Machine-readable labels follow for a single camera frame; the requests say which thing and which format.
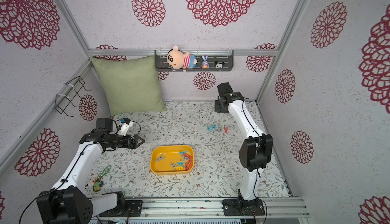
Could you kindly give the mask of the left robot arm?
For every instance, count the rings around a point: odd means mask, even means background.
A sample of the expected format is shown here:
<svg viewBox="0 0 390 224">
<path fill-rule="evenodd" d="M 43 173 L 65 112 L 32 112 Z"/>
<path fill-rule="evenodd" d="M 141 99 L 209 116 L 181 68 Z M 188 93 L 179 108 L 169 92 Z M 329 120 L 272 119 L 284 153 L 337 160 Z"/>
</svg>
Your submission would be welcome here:
<svg viewBox="0 0 390 224">
<path fill-rule="evenodd" d="M 82 188 L 97 158 L 118 148 L 136 149 L 145 141 L 137 134 L 127 134 L 133 121 L 99 118 L 95 129 L 85 134 L 77 153 L 62 177 L 49 191 L 43 191 L 34 199 L 45 224 L 88 224 L 93 218 L 140 217 L 142 201 L 129 201 L 123 192 L 116 191 L 88 198 Z"/>
</svg>

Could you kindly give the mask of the dark grey wall shelf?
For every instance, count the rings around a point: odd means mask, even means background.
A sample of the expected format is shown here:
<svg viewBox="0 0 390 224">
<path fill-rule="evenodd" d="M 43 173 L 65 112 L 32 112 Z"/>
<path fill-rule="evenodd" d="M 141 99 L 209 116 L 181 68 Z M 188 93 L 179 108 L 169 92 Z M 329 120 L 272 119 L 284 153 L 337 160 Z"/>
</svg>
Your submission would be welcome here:
<svg viewBox="0 0 390 224">
<path fill-rule="evenodd" d="M 167 52 L 155 51 L 155 68 L 159 72 L 230 72 L 234 66 L 234 53 L 183 52 L 171 49 Z"/>
</svg>

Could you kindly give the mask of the yellow plastic storage box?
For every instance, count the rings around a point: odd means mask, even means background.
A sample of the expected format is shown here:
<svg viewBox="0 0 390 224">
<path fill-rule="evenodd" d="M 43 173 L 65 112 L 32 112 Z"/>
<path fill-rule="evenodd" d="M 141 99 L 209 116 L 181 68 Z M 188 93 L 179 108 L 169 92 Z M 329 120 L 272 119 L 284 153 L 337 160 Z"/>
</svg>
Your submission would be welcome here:
<svg viewBox="0 0 390 224">
<path fill-rule="evenodd" d="M 193 156 L 193 166 L 189 171 L 174 171 L 170 166 L 170 162 L 173 161 L 173 154 L 176 154 L 180 151 L 187 151 L 191 156 Z M 164 154 L 165 159 L 156 162 L 156 159 Z M 173 174 L 187 174 L 189 173 L 195 164 L 194 160 L 194 149 L 189 145 L 168 145 L 168 146 L 159 146 L 153 150 L 150 160 L 150 170 L 157 175 L 173 175 Z"/>
</svg>

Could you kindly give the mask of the grey clothespin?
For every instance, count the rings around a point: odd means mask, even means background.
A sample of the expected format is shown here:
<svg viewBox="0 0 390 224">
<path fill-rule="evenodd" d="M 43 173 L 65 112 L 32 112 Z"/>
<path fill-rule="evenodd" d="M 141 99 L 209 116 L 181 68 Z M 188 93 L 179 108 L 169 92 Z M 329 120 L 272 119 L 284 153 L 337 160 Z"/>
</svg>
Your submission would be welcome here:
<svg viewBox="0 0 390 224">
<path fill-rule="evenodd" d="M 156 162 L 159 162 L 163 159 L 165 159 L 166 157 L 164 156 L 164 154 L 161 154 L 157 159 L 156 159 Z"/>
</svg>

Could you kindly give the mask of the cartoon boy plush doll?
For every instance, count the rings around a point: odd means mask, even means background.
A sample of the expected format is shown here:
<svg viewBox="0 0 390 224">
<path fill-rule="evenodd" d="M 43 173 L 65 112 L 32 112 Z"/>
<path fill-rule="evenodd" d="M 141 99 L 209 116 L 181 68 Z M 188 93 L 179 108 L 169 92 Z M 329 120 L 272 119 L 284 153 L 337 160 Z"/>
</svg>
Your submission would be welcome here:
<svg viewBox="0 0 390 224">
<path fill-rule="evenodd" d="M 197 58 L 190 52 L 183 53 L 179 50 L 178 46 L 173 46 L 173 48 L 168 52 L 167 63 L 172 69 L 185 70 L 195 68 L 198 61 Z"/>
</svg>

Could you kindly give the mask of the green cushion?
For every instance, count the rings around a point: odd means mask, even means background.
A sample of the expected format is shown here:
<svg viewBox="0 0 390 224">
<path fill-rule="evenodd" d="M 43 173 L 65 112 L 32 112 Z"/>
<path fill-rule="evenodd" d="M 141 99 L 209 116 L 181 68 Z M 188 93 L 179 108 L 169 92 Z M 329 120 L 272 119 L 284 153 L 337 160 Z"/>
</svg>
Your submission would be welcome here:
<svg viewBox="0 0 390 224">
<path fill-rule="evenodd" d="M 123 61 L 92 57 L 90 60 L 104 89 L 112 116 L 165 110 L 154 57 Z"/>
</svg>

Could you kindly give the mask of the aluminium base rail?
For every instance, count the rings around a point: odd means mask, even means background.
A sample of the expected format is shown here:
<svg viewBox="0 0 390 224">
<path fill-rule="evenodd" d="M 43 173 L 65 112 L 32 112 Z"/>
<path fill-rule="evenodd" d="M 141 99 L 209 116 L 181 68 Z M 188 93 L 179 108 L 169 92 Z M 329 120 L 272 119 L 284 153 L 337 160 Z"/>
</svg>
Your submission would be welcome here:
<svg viewBox="0 0 390 224">
<path fill-rule="evenodd" d="M 302 198 L 263 198 L 253 207 L 239 210 L 235 198 L 127 198 L 126 212 L 106 214 L 101 220 L 173 220 L 173 219 L 308 219 L 310 214 Z"/>
</svg>

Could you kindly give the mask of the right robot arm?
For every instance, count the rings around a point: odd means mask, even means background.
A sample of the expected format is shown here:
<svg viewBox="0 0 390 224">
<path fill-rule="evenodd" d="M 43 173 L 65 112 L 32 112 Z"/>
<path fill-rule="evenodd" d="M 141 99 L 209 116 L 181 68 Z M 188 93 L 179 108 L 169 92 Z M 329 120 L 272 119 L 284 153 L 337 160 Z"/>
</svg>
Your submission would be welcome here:
<svg viewBox="0 0 390 224">
<path fill-rule="evenodd" d="M 258 197 L 261 174 L 271 162 L 273 138 L 265 134 L 251 116 L 246 98 L 234 92 L 229 83 L 217 86 L 218 98 L 214 104 L 216 113 L 230 114 L 243 135 L 239 160 L 244 168 L 238 197 L 222 201 L 225 216 L 266 216 L 267 207 Z"/>
</svg>

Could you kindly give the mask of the small blue rabbit figure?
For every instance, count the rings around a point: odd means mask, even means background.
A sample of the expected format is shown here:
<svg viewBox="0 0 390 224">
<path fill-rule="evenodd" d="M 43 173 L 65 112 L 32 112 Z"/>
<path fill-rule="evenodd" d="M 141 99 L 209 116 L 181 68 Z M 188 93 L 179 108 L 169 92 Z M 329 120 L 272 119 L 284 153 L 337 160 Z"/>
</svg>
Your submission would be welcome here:
<svg viewBox="0 0 390 224">
<path fill-rule="evenodd" d="M 209 68 L 209 62 L 208 62 L 208 55 L 202 55 L 202 68 L 203 69 L 208 69 Z"/>
</svg>

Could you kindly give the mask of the black white mouse figure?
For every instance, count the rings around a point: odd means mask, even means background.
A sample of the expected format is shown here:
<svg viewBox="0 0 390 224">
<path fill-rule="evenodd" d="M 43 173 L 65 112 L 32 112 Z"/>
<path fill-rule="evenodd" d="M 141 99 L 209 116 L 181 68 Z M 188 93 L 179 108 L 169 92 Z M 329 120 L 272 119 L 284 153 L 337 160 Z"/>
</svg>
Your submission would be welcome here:
<svg viewBox="0 0 390 224">
<path fill-rule="evenodd" d="M 215 69 L 223 69 L 224 68 L 224 62 L 215 61 Z"/>
</svg>

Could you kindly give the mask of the green keychain toy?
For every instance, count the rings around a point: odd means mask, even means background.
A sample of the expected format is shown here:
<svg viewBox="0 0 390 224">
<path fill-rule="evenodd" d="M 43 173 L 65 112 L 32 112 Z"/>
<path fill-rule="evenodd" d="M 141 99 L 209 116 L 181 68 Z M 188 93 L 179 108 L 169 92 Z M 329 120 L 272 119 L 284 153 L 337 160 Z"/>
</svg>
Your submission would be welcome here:
<svg viewBox="0 0 390 224">
<path fill-rule="evenodd" d="M 108 165 L 104 170 L 97 176 L 89 180 L 88 186 L 92 187 L 93 192 L 99 192 L 104 185 L 103 178 L 110 173 L 112 169 L 111 165 Z"/>
</svg>

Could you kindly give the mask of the pile of coloured clothespins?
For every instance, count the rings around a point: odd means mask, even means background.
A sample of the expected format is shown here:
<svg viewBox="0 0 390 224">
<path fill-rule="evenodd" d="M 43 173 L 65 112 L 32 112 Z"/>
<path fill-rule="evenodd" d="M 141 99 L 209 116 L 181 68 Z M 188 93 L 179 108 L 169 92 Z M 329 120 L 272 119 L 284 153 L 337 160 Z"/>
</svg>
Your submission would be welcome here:
<svg viewBox="0 0 390 224">
<path fill-rule="evenodd" d="M 180 151 L 173 154 L 173 161 L 170 166 L 174 171 L 189 171 L 193 166 L 193 156 L 187 151 Z"/>
</svg>

